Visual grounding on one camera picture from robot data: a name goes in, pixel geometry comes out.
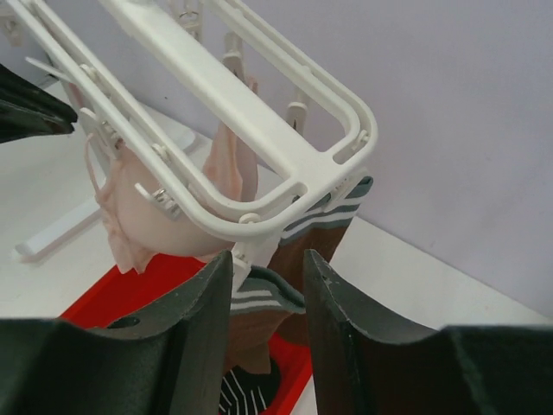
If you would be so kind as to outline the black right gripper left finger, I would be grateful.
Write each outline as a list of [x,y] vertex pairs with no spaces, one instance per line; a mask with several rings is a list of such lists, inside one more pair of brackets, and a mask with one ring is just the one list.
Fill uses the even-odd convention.
[[1,322],[4,414],[214,414],[228,339],[232,259],[108,327]]

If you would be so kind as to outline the pale pink sock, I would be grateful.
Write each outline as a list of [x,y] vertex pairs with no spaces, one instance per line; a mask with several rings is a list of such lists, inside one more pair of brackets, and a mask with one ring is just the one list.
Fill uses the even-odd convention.
[[[171,201],[137,155],[118,141],[104,183],[91,161],[94,134],[89,134],[85,161],[95,201],[119,271],[146,271],[157,254],[207,259],[231,246],[195,225]],[[227,125],[219,124],[202,172],[225,197],[254,201],[257,194],[257,156]]]

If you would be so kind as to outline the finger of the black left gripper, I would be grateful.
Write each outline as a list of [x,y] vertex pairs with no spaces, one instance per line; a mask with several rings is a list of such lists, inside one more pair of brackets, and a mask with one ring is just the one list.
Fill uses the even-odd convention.
[[1,142],[74,132],[78,114],[65,102],[1,66]]

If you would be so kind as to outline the white clip sock hanger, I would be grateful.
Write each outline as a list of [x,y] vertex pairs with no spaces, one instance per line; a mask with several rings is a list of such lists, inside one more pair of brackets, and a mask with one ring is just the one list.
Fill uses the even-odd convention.
[[267,238],[322,199],[333,208],[356,186],[378,141],[378,126],[367,104],[244,3],[211,1],[208,7],[344,130],[328,150],[317,150],[157,3],[105,2],[128,35],[280,176],[276,188],[252,202],[222,195],[44,2],[11,1],[9,16],[20,20],[93,103],[99,135],[119,135],[195,225],[234,244],[232,286],[238,289]]

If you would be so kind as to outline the brown sock striped cuff long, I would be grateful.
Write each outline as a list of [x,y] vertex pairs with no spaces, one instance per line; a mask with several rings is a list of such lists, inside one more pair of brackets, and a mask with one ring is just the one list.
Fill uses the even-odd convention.
[[280,298],[289,312],[276,332],[287,342],[308,345],[308,325],[304,301],[303,257],[308,250],[318,252],[329,262],[353,217],[373,185],[373,178],[363,177],[359,183],[334,206],[329,207],[331,195],[326,195],[303,216],[283,229],[276,251],[268,268],[283,278]]

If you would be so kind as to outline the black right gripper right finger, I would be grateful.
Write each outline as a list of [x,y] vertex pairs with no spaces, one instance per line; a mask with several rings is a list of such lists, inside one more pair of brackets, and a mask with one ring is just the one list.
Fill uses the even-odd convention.
[[320,414],[549,414],[549,325],[449,325],[400,316],[305,253]]

